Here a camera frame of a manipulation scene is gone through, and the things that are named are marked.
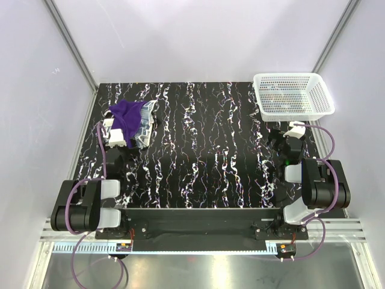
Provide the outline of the purple towel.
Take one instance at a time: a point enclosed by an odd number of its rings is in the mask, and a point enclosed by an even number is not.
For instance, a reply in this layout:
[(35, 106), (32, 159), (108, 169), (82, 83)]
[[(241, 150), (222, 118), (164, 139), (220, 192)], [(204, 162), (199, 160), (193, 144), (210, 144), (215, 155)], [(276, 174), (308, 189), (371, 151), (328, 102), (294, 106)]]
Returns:
[(114, 116), (112, 129), (121, 129), (127, 147), (131, 148), (131, 139), (137, 133), (141, 123), (141, 109), (147, 101), (129, 102), (125, 99), (109, 107)]

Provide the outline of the blue white patterned towel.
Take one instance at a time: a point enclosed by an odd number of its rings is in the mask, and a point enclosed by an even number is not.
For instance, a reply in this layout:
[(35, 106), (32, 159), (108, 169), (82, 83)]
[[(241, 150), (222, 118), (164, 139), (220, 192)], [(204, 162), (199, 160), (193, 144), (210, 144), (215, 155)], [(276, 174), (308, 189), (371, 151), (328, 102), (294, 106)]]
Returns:
[(134, 136), (136, 145), (139, 149), (148, 148), (150, 145), (150, 138), (152, 135), (153, 126), (155, 123), (153, 110), (157, 101), (151, 100), (146, 102), (140, 110), (141, 121), (137, 133)]

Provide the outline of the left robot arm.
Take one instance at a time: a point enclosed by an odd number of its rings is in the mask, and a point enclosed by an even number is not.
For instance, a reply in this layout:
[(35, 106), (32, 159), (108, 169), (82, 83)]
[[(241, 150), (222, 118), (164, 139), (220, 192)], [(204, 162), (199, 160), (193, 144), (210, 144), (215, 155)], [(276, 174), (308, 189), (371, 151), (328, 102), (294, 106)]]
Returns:
[(82, 180), (64, 180), (51, 214), (51, 228), (67, 231), (73, 235), (109, 229), (116, 238), (128, 235), (130, 224), (122, 219), (118, 209), (103, 208), (102, 200), (117, 197), (121, 184), (118, 179), (109, 179), (104, 129), (97, 124), (97, 138), (102, 153), (102, 176)]

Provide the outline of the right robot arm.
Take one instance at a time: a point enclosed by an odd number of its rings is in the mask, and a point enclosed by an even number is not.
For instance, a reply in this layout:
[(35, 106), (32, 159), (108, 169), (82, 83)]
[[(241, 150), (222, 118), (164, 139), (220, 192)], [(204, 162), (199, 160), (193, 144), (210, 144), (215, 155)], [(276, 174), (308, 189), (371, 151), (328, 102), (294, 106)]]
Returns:
[[(302, 122), (291, 122), (289, 131), (273, 128), (268, 144), (279, 156), (275, 177), (282, 182), (300, 184), (301, 196), (282, 208), (273, 221), (273, 231), (278, 238), (288, 238), (295, 226), (305, 226), (320, 214), (333, 209), (347, 208), (351, 193), (342, 164), (331, 160), (335, 139), (330, 131)], [(304, 158), (304, 141), (307, 128), (316, 128), (328, 134), (331, 150), (324, 158)]]

